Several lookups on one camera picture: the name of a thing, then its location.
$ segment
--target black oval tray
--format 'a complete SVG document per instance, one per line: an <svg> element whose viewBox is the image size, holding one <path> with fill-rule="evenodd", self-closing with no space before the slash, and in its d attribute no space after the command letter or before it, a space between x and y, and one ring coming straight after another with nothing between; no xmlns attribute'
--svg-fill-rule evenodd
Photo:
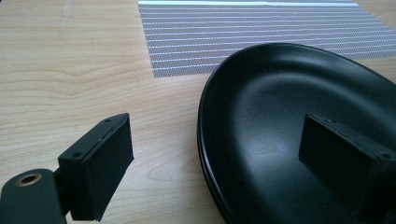
<svg viewBox="0 0 396 224"><path fill-rule="evenodd" d="M396 147L396 85L301 45L243 49L207 81L198 115L205 179L233 223L355 223L298 160L305 114Z"/></svg>

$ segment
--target black plastic part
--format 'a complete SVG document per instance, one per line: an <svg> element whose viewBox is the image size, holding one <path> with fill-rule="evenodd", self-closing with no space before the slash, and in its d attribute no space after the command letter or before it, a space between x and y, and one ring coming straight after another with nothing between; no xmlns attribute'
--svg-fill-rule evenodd
<svg viewBox="0 0 396 224"><path fill-rule="evenodd" d="M129 115L104 119L59 158L64 182L73 190L74 220L101 220L134 159Z"/></svg>
<svg viewBox="0 0 396 224"><path fill-rule="evenodd" d="M56 189L58 190L59 201L61 202L62 213L66 216L74 203L74 191L70 182L62 179L61 169L58 168L54 173Z"/></svg>
<svg viewBox="0 0 396 224"><path fill-rule="evenodd" d="M198 114L205 179L227 222L359 223L299 161L305 114L394 150L396 85L336 54L293 44L243 49L212 74Z"/></svg>
<svg viewBox="0 0 396 224"><path fill-rule="evenodd" d="M66 223L52 171L31 170L8 180L2 189L0 223Z"/></svg>
<svg viewBox="0 0 396 224"><path fill-rule="evenodd" d="M332 119L307 115L300 161L353 217L381 223L394 198L396 153Z"/></svg>

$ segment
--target wooden surface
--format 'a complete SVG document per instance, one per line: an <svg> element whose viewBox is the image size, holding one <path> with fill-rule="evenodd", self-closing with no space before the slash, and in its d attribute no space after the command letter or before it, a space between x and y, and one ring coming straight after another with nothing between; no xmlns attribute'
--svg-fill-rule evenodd
<svg viewBox="0 0 396 224"><path fill-rule="evenodd" d="M357 2L396 29L394 0ZM396 57L359 62L396 82ZM153 77L136 1L3 0L0 186L55 170L97 122L129 112L135 160L102 223L222 223L196 146L208 76Z"/></svg>

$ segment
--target screw hole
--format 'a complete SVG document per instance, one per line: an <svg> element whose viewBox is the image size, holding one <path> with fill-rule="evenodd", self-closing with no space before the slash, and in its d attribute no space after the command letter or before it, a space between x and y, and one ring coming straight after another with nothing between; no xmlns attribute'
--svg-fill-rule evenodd
<svg viewBox="0 0 396 224"><path fill-rule="evenodd" d="M41 179L41 176L42 175L39 173L23 176L17 181L16 185L18 187L26 187L29 185L33 185L35 182Z"/></svg>
<svg viewBox="0 0 396 224"><path fill-rule="evenodd" d="M73 158L77 158L79 156L81 156L81 152L75 152L75 153L72 154Z"/></svg>

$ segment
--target wood grain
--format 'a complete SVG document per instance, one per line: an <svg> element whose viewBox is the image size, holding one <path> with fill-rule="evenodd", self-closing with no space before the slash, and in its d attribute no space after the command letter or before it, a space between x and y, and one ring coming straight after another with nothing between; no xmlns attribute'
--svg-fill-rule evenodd
<svg viewBox="0 0 396 224"><path fill-rule="evenodd" d="M396 28L394 1L357 2ZM396 82L395 57L360 63ZM129 112L135 161L102 222L223 223L196 146L208 76L153 77L135 0L3 0L0 185L55 170L93 125Z"/></svg>

